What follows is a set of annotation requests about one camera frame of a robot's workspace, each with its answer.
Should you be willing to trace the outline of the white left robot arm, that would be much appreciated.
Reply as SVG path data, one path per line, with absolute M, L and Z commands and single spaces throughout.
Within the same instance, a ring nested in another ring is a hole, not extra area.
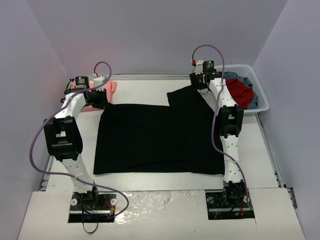
M 96 75 L 90 87 L 89 78 L 77 76 L 75 85 L 67 91 L 61 111 L 44 126 L 47 150 L 66 169 L 74 186 L 74 198 L 89 209 L 97 208 L 101 197 L 94 180 L 88 174 L 82 158 L 83 140 L 77 125 L 77 118 L 86 105 L 104 109 L 107 104 L 106 76 Z

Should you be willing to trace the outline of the black t-shirt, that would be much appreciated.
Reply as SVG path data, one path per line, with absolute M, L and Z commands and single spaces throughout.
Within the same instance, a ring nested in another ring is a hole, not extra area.
M 186 86 L 168 105 L 113 104 L 100 117 L 93 173 L 225 172 L 222 143 L 212 133 L 214 111 Z

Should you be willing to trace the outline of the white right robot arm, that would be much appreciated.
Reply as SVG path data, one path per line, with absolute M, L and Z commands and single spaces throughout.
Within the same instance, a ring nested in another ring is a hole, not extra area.
M 232 98 L 227 81 L 220 71 L 215 68 L 214 61 L 191 61 L 193 72 L 189 75 L 191 84 L 199 91 L 207 89 L 213 93 L 216 104 L 211 131 L 218 134 L 222 147 L 214 142 L 214 148 L 224 158 L 224 179 L 222 189 L 222 202 L 234 208 L 236 204 L 247 195 L 247 185 L 244 173 L 239 165 L 238 142 L 242 130 L 244 108 L 239 106 Z

